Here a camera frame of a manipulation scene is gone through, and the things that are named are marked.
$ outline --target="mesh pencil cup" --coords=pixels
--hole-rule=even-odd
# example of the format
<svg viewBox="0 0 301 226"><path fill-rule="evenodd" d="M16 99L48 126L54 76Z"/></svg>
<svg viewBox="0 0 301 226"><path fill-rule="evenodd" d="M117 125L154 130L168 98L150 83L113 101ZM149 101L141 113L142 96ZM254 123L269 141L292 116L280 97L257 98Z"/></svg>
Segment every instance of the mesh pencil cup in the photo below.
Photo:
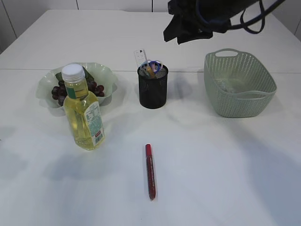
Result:
<svg viewBox="0 0 301 226"><path fill-rule="evenodd" d="M140 104L149 109L157 109L165 105L167 97L168 68L164 65L151 79L146 73L146 64L138 68Z"/></svg>

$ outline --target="marker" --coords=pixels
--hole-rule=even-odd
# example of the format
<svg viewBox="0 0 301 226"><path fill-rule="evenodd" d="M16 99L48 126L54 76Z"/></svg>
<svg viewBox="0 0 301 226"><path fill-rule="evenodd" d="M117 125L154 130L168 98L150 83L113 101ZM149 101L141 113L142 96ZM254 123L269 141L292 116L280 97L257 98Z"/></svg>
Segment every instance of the marker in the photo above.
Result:
<svg viewBox="0 0 301 226"><path fill-rule="evenodd" d="M147 183L149 187L150 200L154 200L156 197L156 186L155 186L155 173L154 165L152 162L151 145L145 146L146 151L146 170L147 170Z"/></svg>

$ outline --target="yellow bottle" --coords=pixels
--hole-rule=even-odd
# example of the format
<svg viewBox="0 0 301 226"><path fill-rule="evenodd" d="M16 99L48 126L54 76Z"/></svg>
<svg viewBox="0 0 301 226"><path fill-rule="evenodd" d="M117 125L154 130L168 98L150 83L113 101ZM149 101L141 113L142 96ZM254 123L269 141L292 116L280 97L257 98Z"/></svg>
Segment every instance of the yellow bottle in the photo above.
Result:
<svg viewBox="0 0 301 226"><path fill-rule="evenodd" d="M97 97L88 91L82 66L65 66L62 69L62 77L68 94L64 101L64 109L75 143L87 150L93 150L104 140Z"/></svg>

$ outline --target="bowl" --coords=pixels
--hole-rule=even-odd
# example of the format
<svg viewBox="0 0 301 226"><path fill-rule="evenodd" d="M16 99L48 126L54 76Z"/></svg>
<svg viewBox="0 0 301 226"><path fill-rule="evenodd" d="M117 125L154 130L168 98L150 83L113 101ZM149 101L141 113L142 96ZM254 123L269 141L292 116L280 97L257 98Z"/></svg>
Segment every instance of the bowl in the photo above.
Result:
<svg viewBox="0 0 301 226"><path fill-rule="evenodd" d="M98 103L101 104L105 98L112 95L113 85L117 81L116 75L110 68L98 63L74 63L83 66L97 82L97 85L104 86L104 97L97 97ZM57 100L52 98L51 91L54 86L58 86L58 80L55 75L62 71L63 67L56 68L48 72L38 83L36 90L36 98L46 100L50 108L63 108L58 104Z"/></svg>

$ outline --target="white wall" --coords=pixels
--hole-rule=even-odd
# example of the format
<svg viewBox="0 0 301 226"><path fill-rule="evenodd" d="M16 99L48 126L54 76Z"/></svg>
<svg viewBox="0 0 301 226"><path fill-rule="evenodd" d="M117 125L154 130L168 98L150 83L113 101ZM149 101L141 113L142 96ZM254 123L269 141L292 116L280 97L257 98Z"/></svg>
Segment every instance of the white wall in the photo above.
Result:
<svg viewBox="0 0 301 226"><path fill-rule="evenodd" d="M0 52L4 51L14 40L16 36L0 0Z"/></svg>
<svg viewBox="0 0 301 226"><path fill-rule="evenodd" d="M299 24L298 30L296 32L296 37L301 40L301 23Z"/></svg>
<svg viewBox="0 0 301 226"><path fill-rule="evenodd" d="M48 9L77 9L76 0L3 0L19 37Z"/></svg>
<svg viewBox="0 0 301 226"><path fill-rule="evenodd" d="M301 0L286 0L273 14L291 33L295 34L301 20Z"/></svg>
<svg viewBox="0 0 301 226"><path fill-rule="evenodd" d="M79 9L151 12L151 0L78 0Z"/></svg>

